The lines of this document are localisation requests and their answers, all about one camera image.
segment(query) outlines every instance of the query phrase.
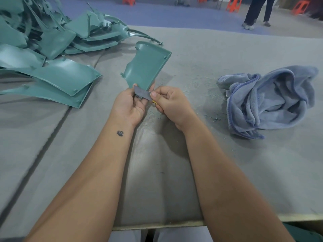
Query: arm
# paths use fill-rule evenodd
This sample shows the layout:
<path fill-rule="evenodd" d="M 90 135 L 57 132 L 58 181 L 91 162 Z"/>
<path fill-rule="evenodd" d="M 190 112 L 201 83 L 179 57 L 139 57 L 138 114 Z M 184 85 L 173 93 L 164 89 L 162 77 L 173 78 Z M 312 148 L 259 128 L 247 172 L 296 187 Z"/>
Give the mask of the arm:
<path fill-rule="evenodd" d="M 146 99 L 133 96 L 132 88 L 116 98 L 98 139 L 34 225 L 26 242 L 108 241 L 131 138 L 147 104 Z"/>
<path fill-rule="evenodd" d="M 177 88 L 159 87 L 151 97 L 183 131 L 205 223 L 214 241 L 294 241 L 279 218 L 224 154 Z"/>

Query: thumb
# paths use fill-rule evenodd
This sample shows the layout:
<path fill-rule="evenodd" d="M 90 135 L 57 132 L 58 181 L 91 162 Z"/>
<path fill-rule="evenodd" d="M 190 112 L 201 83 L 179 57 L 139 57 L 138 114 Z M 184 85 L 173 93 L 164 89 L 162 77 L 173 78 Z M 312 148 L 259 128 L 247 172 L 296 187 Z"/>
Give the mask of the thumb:
<path fill-rule="evenodd" d="M 160 107 L 164 107 L 164 106 L 166 106 L 166 104 L 167 104 L 167 99 L 166 98 L 164 98 L 162 95 L 160 95 L 160 94 L 158 94 L 158 93 L 156 93 L 156 92 L 151 92 L 150 93 L 150 97 L 154 100 L 154 101 L 156 101 L 156 103 L 158 103 L 159 105 L 160 105 Z"/>

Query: tattoo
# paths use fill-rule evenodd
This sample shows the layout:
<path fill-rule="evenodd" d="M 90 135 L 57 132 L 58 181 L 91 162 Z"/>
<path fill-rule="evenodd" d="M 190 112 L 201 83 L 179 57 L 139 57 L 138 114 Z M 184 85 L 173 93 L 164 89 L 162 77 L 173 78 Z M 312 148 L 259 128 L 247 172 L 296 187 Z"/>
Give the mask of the tattoo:
<path fill-rule="evenodd" d="M 120 137 L 123 137 L 123 132 L 121 132 L 121 131 L 117 131 L 117 134 L 118 134 Z"/>

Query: dark pants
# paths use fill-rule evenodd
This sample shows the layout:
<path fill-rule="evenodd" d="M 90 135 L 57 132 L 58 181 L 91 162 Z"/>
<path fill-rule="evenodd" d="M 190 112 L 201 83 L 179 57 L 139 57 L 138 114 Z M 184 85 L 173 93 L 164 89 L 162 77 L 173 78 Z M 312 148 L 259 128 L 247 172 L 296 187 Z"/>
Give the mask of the dark pants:
<path fill-rule="evenodd" d="M 255 19 L 258 18 L 261 8 L 266 0 L 252 0 L 247 16 L 245 17 L 244 23 L 247 25 L 253 25 Z M 275 0 L 267 0 L 266 11 L 264 13 L 264 22 L 269 21 L 271 11 L 273 9 Z"/>

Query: person's right hand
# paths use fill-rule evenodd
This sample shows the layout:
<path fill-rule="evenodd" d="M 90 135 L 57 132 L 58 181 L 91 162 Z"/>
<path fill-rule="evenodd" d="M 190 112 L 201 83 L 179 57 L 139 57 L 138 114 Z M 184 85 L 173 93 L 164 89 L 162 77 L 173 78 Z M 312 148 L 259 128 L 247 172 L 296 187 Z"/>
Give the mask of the person's right hand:
<path fill-rule="evenodd" d="M 157 103 L 156 108 L 165 113 L 181 131 L 188 128 L 192 120 L 197 118 L 190 102 L 179 88 L 160 86 L 151 92 L 150 96 Z"/>

